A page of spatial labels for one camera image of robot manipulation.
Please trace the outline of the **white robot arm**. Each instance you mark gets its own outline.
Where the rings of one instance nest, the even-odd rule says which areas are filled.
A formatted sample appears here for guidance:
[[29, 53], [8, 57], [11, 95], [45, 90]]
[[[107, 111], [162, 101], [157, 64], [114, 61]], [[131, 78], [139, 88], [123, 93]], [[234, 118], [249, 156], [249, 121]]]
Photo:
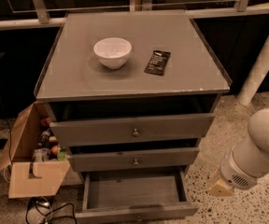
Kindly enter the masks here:
[[249, 190], [269, 174], [269, 108], [256, 112], [248, 122], [248, 134], [221, 159], [208, 185], [216, 197], [234, 195], [235, 189]]

